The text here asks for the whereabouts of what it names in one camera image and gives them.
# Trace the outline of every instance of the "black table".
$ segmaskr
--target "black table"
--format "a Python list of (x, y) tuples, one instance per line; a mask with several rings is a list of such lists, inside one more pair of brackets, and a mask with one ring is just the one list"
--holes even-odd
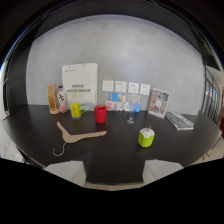
[[(19, 109), (3, 121), (3, 127), (12, 141), (29, 158), (48, 166), (70, 160), (84, 161), (86, 181), (96, 184), (141, 183), (145, 160), (158, 159), (180, 163), (186, 167), (203, 156), (218, 141), (221, 131), (203, 113), (184, 115), (194, 122), (194, 130), (177, 131), (165, 118), (157, 118), (147, 111), (136, 113), (135, 123), (127, 124), (128, 112), (108, 111), (105, 124), (96, 124), (94, 112), (83, 113), (73, 120), (70, 111), (51, 115), (48, 106), (29, 105)], [(66, 144), (57, 121), (70, 134), (107, 131), (98, 138), (83, 139)], [(142, 148), (138, 144), (139, 131), (151, 125), (155, 132), (153, 144)]]

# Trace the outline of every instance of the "wall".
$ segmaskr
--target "wall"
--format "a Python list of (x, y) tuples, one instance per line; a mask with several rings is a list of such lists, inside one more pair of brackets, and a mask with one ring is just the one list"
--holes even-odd
[[(62, 83), (62, 66), (98, 63), (98, 104), (109, 99), (102, 80), (138, 82), (170, 92), (168, 111), (197, 114), (203, 100), (200, 54), (180, 36), (129, 16), (91, 16), (62, 24), (31, 47), (26, 72), (28, 104), (48, 105), (46, 86)], [(149, 97), (141, 97), (147, 110)]]

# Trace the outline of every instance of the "white booklet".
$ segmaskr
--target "white booklet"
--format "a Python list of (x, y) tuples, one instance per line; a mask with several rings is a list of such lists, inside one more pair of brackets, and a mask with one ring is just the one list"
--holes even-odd
[(167, 112), (166, 117), (177, 130), (193, 130), (194, 129), (194, 123), (192, 123), (191, 121), (189, 121), (187, 118), (185, 118), (179, 113)]
[(152, 114), (156, 117), (164, 119), (168, 107), (169, 98), (169, 92), (153, 88), (148, 114)]
[(98, 64), (85, 63), (62, 66), (62, 83), (65, 91), (66, 103), (70, 109), (72, 93), (76, 92), (83, 105), (97, 105), (97, 74)]

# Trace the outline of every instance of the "white poster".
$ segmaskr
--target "white poster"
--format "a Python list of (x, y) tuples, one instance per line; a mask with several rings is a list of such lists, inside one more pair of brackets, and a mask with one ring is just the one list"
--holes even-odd
[(70, 109), (72, 93), (76, 92), (82, 104), (97, 105), (98, 64), (73, 64), (62, 66), (62, 83), (66, 103)]

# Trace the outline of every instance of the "red cup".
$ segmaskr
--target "red cup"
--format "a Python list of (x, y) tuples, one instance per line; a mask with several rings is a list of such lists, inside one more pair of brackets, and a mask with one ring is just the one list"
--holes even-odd
[(98, 124), (105, 123), (107, 108), (105, 106), (97, 105), (94, 107), (95, 120)]

